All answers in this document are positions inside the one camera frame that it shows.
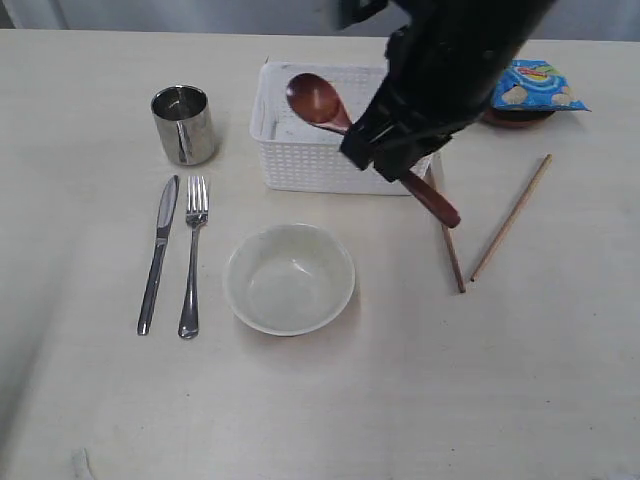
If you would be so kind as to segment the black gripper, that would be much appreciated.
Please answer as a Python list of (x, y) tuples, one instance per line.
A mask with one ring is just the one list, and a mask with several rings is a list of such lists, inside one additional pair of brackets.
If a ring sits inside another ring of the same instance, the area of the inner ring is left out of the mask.
[(389, 37), (388, 71), (345, 134), (359, 169), (399, 179), (474, 123), (550, 1), (400, 1), (407, 25)]

